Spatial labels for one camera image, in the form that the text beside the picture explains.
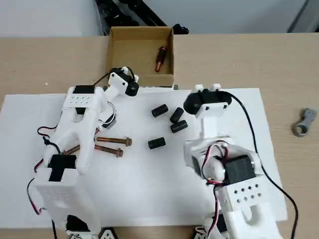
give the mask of wall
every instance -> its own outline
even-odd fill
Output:
[[[286,32],[305,0],[144,0],[190,33]]]
[[[319,0],[308,0],[293,32],[314,32],[319,27]]]
[[[0,0],[0,37],[99,35],[94,0]]]

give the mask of black rubber spacer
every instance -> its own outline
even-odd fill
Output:
[[[167,105],[164,104],[164,105],[161,105],[161,106],[155,108],[154,110],[152,110],[152,115],[154,117],[157,117],[157,116],[164,114],[167,111],[168,111]]]
[[[153,139],[153,140],[149,141],[149,148],[150,149],[162,147],[162,146],[165,146],[165,145],[166,145],[166,143],[165,143],[164,137]]]
[[[180,119],[180,117],[183,115],[184,110],[181,107],[177,107],[175,112],[172,114],[172,116],[170,117],[170,121],[172,123],[177,123]]]
[[[178,123],[175,123],[173,125],[170,126],[170,130],[172,133],[176,133],[176,132],[179,132],[181,131],[182,129],[185,129],[187,128],[188,125],[187,125],[187,122],[185,120],[182,120]]]

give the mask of white foam board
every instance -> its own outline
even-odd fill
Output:
[[[255,128],[261,159],[271,177],[280,178],[274,159],[267,119],[259,89],[229,90],[246,105]],[[182,145],[198,136],[194,116],[182,116],[189,127],[176,134],[169,130],[169,117],[182,104],[190,91],[139,94],[134,98],[115,99],[119,111],[117,123],[103,136],[133,139],[124,147],[124,157],[96,151],[92,167],[82,177],[94,202],[99,207],[105,226],[195,225],[213,211],[211,188],[204,186],[194,171],[185,166]],[[46,212],[34,214],[26,196],[26,185],[34,176],[33,166],[42,157],[44,145],[36,134],[41,125],[55,125],[60,116],[64,94],[8,95],[0,114],[0,228],[50,227]],[[151,110],[167,104],[169,111],[153,118]],[[219,129],[235,141],[253,149],[247,120],[237,103],[232,103],[219,121]],[[166,146],[149,150],[147,141],[165,137]],[[104,144],[118,147],[117,144]],[[269,184],[272,209],[278,221],[287,218],[283,196]],[[38,207],[42,199],[31,188]]]

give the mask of screw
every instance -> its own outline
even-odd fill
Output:
[[[117,158],[123,156],[123,150],[121,150],[120,148],[112,149],[112,148],[107,148],[107,147],[103,147],[103,146],[99,146],[99,145],[95,145],[94,148],[97,150],[103,151],[103,152],[115,154]],[[70,155],[72,153],[75,153],[79,149],[80,149],[80,145],[78,144],[77,146],[74,146],[73,148],[69,149],[68,151],[64,151],[63,153],[65,155]]]
[[[125,144],[126,146],[132,145],[132,139],[131,138],[105,138],[105,137],[97,137],[97,141],[101,142],[109,142],[109,143],[122,143]]]
[[[115,154],[117,158],[123,156],[123,150],[121,150],[120,148],[113,149],[113,148],[107,148],[107,147],[99,146],[99,145],[95,145],[94,148],[103,152]]]
[[[69,150],[64,151],[63,153],[64,153],[65,155],[69,155],[69,154],[75,153],[75,152],[78,151],[79,149],[80,149],[80,145],[78,144],[77,146],[74,146],[73,148],[70,148]]]

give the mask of wooden table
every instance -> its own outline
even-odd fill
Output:
[[[0,39],[0,103],[5,94],[65,93],[93,83],[105,70],[107,37]],[[174,36],[175,83],[259,87],[284,185],[300,210],[297,238],[315,239],[319,194],[319,119],[297,138],[291,124],[301,108],[319,110],[319,35],[251,34]],[[294,211],[279,223],[290,238]],[[189,239],[192,227],[116,228],[119,239]],[[52,238],[51,229],[0,230],[1,238]],[[64,232],[60,238],[66,238]]]

